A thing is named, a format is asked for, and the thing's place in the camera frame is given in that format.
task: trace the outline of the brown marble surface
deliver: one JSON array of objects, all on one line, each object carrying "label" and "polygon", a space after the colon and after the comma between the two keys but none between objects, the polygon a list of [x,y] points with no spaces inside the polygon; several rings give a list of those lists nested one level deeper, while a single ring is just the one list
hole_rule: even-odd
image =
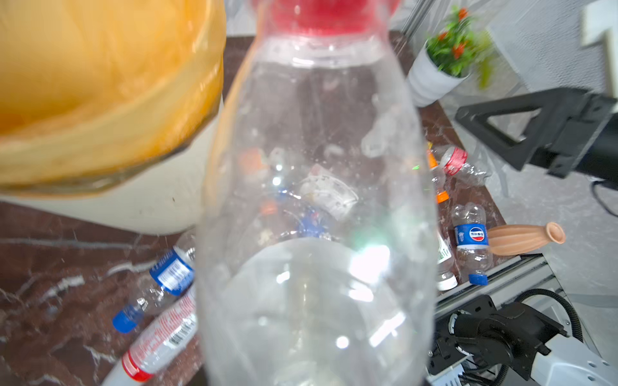
[{"label": "brown marble surface", "polygon": [[[413,57],[398,34],[391,40],[407,73]],[[228,39],[224,95],[251,41]],[[439,104],[420,113],[428,140],[461,146]],[[440,220],[452,245],[449,213],[457,203],[483,205],[488,228],[504,224],[487,189],[452,178],[446,188],[451,199],[440,205]],[[136,276],[177,237],[139,235],[0,203],[0,384],[99,385],[143,329],[142,324],[120,334],[112,326],[113,315],[127,301]],[[194,339],[149,385],[183,385],[200,365]]]}]

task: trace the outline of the red bottle cap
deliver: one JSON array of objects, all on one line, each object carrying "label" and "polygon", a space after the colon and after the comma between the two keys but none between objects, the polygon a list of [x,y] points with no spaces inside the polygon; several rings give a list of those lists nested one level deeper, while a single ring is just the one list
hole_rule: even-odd
[{"label": "red bottle cap", "polygon": [[351,35],[388,23],[398,5],[399,0],[273,0],[269,16],[277,30],[295,35]]}]

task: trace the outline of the crushed plastic bottle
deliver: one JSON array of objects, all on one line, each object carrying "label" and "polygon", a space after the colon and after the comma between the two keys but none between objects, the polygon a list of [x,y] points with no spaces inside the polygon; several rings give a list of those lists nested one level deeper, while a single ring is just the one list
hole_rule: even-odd
[{"label": "crushed plastic bottle", "polygon": [[487,270],[493,264],[489,251],[485,210],[474,203],[456,205],[452,211],[455,237],[457,239],[457,260],[462,261],[463,272],[471,284],[487,285]]},{"label": "crushed plastic bottle", "polygon": [[149,272],[138,277],[127,305],[114,317],[116,330],[126,334],[132,331],[144,315],[163,312],[193,282],[195,258],[195,229],[180,236]]},{"label": "crushed plastic bottle", "polygon": [[439,231],[438,240],[440,241],[440,249],[438,251],[438,290],[448,291],[457,286],[457,278],[451,272],[455,259],[453,259],[451,247],[444,241]]},{"label": "crushed plastic bottle", "polygon": [[204,183],[209,382],[415,384],[433,336],[436,197],[387,38],[392,2],[258,3]]},{"label": "crushed plastic bottle", "polygon": [[434,148],[434,152],[444,173],[463,183],[480,187],[485,185],[485,180],[491,175],[484,162],[469,162],[466,150],[456,146],[438,146]]}]

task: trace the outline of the green leaves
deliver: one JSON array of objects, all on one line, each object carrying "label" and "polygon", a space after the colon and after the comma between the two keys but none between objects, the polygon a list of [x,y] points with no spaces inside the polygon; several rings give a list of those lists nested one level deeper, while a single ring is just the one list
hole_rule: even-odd
[{"label": "green leaves", "polygon": [[472,18],[457,6],[446,19],[443,31],[427,41],[427,53],[440,71],[453,77],[467,76],[475,66],[479,86],[486,88],[493,72],[493,44],[487,32],[478,38],[471,31]]}]

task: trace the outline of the small clay vase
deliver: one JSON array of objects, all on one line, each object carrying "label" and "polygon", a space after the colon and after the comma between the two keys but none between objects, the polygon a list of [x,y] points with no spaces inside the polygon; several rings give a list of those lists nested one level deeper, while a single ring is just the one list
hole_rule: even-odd
[{"label": "small clay vase", "polygon": [[547,225],[503,225],[489,229],[489,248],[498,256],[534,251],[550,242],[562,244],[567,236],[555,222]]}]

